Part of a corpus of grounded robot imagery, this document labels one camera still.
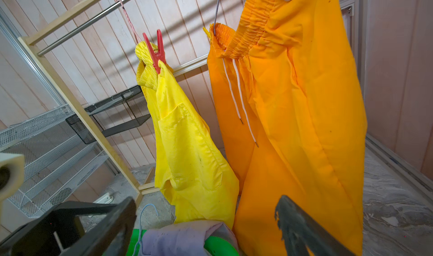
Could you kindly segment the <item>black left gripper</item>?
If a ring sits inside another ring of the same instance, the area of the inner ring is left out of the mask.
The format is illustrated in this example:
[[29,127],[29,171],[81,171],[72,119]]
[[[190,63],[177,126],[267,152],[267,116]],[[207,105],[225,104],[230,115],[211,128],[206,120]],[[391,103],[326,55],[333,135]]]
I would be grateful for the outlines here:
[[1,255],[59,256],[64,249],[68,256],[93,256],[90,248],[76,245],[85,237],[80,217],[108,214],[116,206],[78,201],[58,204],[1,241]]

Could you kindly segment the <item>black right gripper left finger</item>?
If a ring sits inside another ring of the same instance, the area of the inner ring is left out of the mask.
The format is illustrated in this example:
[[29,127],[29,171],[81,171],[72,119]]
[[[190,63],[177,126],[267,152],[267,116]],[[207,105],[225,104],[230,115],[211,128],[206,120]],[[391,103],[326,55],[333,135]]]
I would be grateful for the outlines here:
[[[127,197],[119,204],[68,201],[59,205],[60,229],[67,233],[62,256],[125,256],[136,220],[136,204]],[[91,230],[83,232],[80,217],[104,215]]]

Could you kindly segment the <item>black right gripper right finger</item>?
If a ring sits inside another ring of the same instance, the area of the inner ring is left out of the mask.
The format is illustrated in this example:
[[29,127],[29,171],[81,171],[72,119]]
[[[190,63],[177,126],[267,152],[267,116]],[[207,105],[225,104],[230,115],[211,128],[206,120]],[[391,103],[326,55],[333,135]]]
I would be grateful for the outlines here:
[[275,219],[282,231],[289,256],[352,256],[330,233],[288,196],[283,195],[275,209]]

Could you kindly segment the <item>purple shorts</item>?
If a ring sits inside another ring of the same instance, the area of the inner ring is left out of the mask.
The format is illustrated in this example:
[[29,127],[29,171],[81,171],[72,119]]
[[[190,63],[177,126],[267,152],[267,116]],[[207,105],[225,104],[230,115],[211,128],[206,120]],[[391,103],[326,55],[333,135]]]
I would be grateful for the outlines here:
[[228,241],[239,253],[235,235],[224,222],[200,220],[146,230],[138,241],[138,256],[210,256],[204,248],[210,236]]

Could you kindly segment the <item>yellow shorts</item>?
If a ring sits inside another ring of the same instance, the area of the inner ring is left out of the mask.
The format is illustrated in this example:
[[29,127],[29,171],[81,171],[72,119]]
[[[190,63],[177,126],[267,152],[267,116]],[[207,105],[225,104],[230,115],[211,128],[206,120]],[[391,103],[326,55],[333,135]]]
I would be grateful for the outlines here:
[[170,67],[156,71],[145,42],[135,48],[136,81],[156,136],[154,185],[175,207],[177,223],[235,220],[239,180],[213,142],[209,127],[179,86]]

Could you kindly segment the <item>orange shorts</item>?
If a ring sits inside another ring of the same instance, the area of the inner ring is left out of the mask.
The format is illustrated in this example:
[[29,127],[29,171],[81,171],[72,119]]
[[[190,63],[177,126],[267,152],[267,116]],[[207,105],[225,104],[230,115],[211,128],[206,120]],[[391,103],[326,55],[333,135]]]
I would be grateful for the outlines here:
[[246,0],[237,29],[213,23],[207,35],[242,251],[286,255],[285,195],[361,255],[367,122],[339,0]]

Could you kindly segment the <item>yellow clothespin on orange shorts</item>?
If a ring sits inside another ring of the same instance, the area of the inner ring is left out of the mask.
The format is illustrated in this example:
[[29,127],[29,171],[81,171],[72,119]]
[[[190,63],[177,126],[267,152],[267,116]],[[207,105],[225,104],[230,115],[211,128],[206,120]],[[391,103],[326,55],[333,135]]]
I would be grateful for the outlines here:
[[206,33],[207,38],[209,40],[211,40],[212,39],[212,35],[210,34],[210,32],[205,27],[203,27],[203,31]]

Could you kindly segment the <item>small white device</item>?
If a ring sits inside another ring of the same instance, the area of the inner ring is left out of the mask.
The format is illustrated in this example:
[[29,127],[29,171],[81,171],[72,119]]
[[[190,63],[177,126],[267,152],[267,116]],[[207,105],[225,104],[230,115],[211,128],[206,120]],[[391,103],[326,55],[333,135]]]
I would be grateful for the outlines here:
[[114,197],[112,194],[110,193],[105,193],[103,194],[101,197],[99,197],[98,199],[96,199],[94,201],[95,204],[110,204],[112,203],[114,200]]

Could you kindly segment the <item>green plastic basket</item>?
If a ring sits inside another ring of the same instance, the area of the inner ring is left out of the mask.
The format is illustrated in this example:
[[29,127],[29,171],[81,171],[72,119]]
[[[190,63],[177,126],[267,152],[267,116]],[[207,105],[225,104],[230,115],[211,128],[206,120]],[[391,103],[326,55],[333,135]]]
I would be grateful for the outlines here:
[[[138,246],[137,249],[135,249],[135,246],[139,239],[139,233],[141,233],[141,237],[145,233],[145,230],[139,231],[139,229],[134,229],[130,244],[127,250],[126,255],[127,256],[137,256],[138,255],[138,249],[140,246]],[[211,256],[239,256],[240,254],[235,249],[234,246],[232,246],[228,241],[216,237],[216,236],[210,236],[205,240],[204,248],[207,250],[207,252]]]

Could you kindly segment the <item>red clothespin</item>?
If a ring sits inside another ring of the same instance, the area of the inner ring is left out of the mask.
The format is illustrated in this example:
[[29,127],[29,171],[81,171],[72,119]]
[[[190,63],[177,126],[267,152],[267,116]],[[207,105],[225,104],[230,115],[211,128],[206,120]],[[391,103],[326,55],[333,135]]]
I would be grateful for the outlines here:
[[150,56],[153,61],[153,67],[155,68],[157,74],[159,75],[161,73],[161,67],[159,66],[159,62],[161,61],[162,63],[166,64],[166,56],[165,56],[162,32],[161,30],[157,30],[157,51],[153,49],[152,43],[150,42],[146,33],[143,33],[143,38],[150,52]]

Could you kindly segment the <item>wooden clothes rack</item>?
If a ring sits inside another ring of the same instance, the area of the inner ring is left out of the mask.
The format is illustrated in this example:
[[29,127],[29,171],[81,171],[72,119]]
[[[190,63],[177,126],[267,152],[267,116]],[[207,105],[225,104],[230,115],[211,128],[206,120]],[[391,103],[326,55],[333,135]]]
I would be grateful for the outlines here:
[[[82,0],[3,1],[24,30],[23,36],[31,36]],[[43,49],[54,43],[114,2],[115,0],[100,0],[41,40],[36,47]],[[176,68],[209,53],[209,41],[203,27],[209,28],[213,22],[216,2],[217,0],[132,0],[125,4],[125,8],[140,35],[145,32],[150,40],[154,40],[157,29],[161,30],[167,62]],[[245,0],[221,0],[217,22],[236,27],[244,2]],[[45,55],[83,107],[136,85],[134,77],[138,61],[133,35],[128,27],[125,17],[118,9]],[[207,67],[187,72],[177,80],[209,126],[215,145],[224,152]],[[151,119],[139,128],[119,133],[107,140],[130,169],[155,162],[156,144]],[[92,174],[76,190],[72,199],[93,201],[102,195],[103,189],[114,178],[107,167],[100,167]]]

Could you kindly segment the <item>black mesh wall basket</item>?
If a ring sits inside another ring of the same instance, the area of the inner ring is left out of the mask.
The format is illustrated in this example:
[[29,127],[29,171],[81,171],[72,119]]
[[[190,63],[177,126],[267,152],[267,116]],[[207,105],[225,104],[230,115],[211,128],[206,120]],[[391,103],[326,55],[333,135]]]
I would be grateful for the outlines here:
[[137,128],[151,117],[139,86],[97,102],[85,111],[106,138]]

